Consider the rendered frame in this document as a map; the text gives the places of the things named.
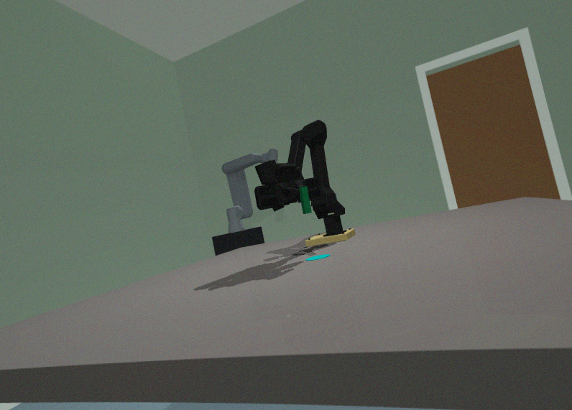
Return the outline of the green rectangular post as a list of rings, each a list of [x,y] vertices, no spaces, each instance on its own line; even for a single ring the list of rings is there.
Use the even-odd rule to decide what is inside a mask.
[[[303,214],[311,213],[312,211],[307,186],[299,187],[298,189],[300,190],[300,201],[303,209]]]

